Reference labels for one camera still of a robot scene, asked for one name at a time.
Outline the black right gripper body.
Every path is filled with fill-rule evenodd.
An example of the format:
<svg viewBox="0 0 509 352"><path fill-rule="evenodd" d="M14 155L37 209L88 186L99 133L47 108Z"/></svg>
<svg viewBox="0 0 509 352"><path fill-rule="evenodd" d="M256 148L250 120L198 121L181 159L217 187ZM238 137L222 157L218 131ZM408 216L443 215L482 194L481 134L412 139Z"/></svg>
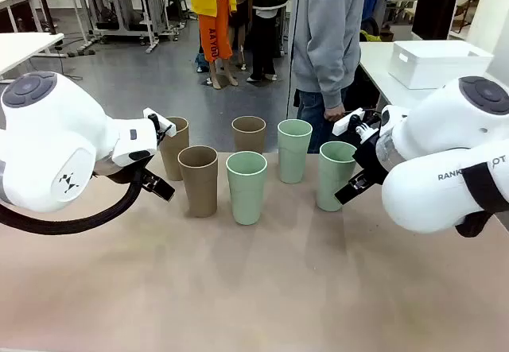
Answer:
<svg viewBox="0 0 509 352"><path fill-rule="evenodd" d="M376 154L376 144L379 132L376 131L366 140L361 141L353 157L361 167L361 171L354 176L359 185L382 185L388 171L382 166Z"/></svg>

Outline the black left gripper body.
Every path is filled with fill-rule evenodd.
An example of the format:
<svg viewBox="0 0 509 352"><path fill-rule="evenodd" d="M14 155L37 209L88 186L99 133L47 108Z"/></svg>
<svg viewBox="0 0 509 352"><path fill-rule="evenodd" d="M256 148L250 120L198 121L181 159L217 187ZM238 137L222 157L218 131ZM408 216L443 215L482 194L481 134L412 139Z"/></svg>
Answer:
<svg viewBox="0 0 509 352"><path fill-rule="evenodd" d="M94 175L105 176L113 182L141 182L143 171L150 159L144 158L124 167L118 166L111 157L104 157L95 162Z"/></svg>

